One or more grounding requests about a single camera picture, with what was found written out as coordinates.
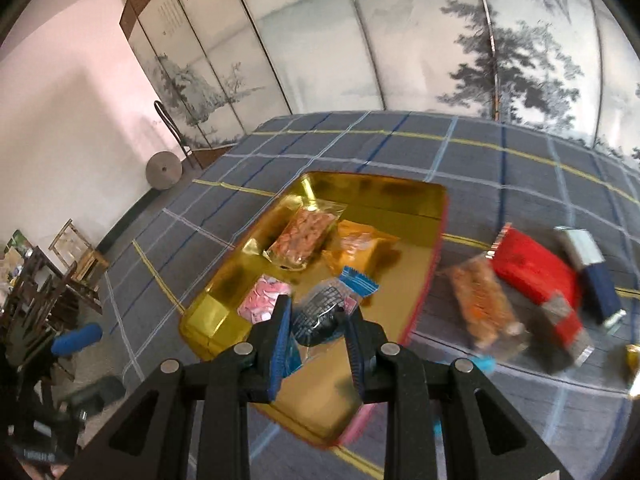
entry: gold tray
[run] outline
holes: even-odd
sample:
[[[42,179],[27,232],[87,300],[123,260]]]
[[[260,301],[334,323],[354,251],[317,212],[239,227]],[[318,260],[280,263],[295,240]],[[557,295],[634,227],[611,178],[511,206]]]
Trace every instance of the gold tray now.
[[[390,341],[403,342],[408,335],[439,256],[445,188],[404,178],[318,171],[304,174],[277,197],[185,313],[180,334],[201,359],[210,360],[247,336],[251,325],[236,310],[261,274],[291,283],[294,301],[331,276],[319,257],[296,272],[276,267],[260,255],[280,235],[303,198],[346,204],[341,219],[400,238],[394,263],[372,273],[380,289],[362,313],[380,323]],[[361,402],[351,383],[344,340],[284,379],[274,403],[255,407],[315,446],[332,446],[344,435],[357,433],[363,421],[354,416]]]

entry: clear plastic bag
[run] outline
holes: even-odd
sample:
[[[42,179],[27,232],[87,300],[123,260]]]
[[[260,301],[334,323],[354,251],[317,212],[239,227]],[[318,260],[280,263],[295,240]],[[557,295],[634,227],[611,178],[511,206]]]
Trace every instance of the clear plastic bag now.
[[[280,294],[291,294],[291,285],[263,274],[238,307],[238,315],[251,324],[271,319]]]
[[[450,267],[446,274],[479,350],[506,358],[528,346],[529,333],[516,318],[484,254]]]
[[[338,222],[340,247],[322,251],[322,258],[336,275],[345,266],[370,275],[375,256],[388,253],[397,241],[398,237],[378,231],[370,225],[341,220]]]
[[[345,207],[327,200],[305,201],[264,257],[284,269],[305,269]]]
[[[296,302],[291,332],[298,342],[302,363],[326,350],[326,345],[344,332],[344,320],[360,301],[378,290],[378,284],[351,267],[338,278],[318,283]]]

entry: painted screen panel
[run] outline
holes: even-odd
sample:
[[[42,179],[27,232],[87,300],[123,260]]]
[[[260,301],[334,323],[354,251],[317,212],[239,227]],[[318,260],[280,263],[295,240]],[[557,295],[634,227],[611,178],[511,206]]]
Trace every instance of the painted screen panel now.
[[[240,139],[244,131],[178,0],[150,0],[138,19],[207,142]]]
[[[501,117],[591,146],[600,51],[590,0],[488,0]]]
[[[388,108],[490,115],[493,86],[484,73],[489,47],[482,40],[488,34],[480,0],[358,2]]]
[[[602,42],[602,111],[596,148],[633,168],[640,160],[640,60],[602,0],[593,0]]]
[[[180,0],[246,132],[289,113],[240,0]]]
[[[382,101],[351,0],[245,0],[293,113]]]
[[[187,111],[181,101],[178,92],[175,91],[167,72],[164,70],[158,57],[156,56],[151,43],[146,38],[144,30],[138,22],[131,29],[129,36],[129,46],[136,56],[138,63],[142,67],[146,78],[158,94],[158,97],[167,108],[180,133],[184,136],[187,144],[192,150],[209,147],[201,131],[198,129],[195,120]]]

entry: pink candy package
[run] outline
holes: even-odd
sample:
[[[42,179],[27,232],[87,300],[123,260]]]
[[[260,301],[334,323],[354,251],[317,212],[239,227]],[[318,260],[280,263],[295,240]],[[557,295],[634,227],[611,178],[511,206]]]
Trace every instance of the pink candy package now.
[[[238,315],[251,324],[271,319],[280,294],[290,294],[291,285],[263,274],[238,307]]]

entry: metal screw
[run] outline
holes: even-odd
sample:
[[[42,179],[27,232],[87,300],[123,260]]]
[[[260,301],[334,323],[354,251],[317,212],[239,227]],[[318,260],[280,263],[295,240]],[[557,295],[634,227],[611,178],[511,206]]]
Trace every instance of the metal screw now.
[[[234,352],[238,355],[249,355],[254,351],[254,346],[251,343],[243,342],[234,346]]]
[[[180,368],[180,363],[175,359],[167,359],[160,365],[160,370],[164,374],[172,374],[174,372],[177,372],[178,368]]]
[[[453,363],[456,367],[456,370],[462,372],[463,374],[468,374],[471,370],[474,369],[474,364],[469,359],[456,359],[456,362]]]
[[[380,347],[380,351],[384,355],[398,355],[400,353],[400,347],[396,343],[384,343]]]

